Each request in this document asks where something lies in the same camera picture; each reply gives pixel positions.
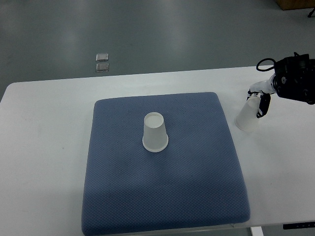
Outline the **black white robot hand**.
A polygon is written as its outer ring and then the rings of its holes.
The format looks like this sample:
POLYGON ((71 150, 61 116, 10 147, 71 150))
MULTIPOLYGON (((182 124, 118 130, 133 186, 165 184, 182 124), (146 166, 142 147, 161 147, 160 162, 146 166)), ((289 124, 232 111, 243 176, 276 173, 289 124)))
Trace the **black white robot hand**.
POLYGON ((252 97, 260 98, 258 110, 256 113, 257 118, 264 117, 269 110, 271 94, 276 92, 272 82, 273 78, 270 78, 269 80, 257 82, 251 85, 249 88, 247 100, 252 97))

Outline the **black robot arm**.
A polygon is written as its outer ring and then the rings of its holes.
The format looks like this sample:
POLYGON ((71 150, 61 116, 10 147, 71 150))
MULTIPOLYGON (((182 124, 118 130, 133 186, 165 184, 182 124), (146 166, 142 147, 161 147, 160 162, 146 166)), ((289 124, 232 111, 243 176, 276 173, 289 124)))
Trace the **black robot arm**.
POLYGON ((263 96, 277 94, 281 98, 315 103, 315 60, 308 54, 297 52, 280 61, 265 58, 258 62, 256 70, 266 72, 274 70, 273 76, 250 87, 249 92, 263 96))

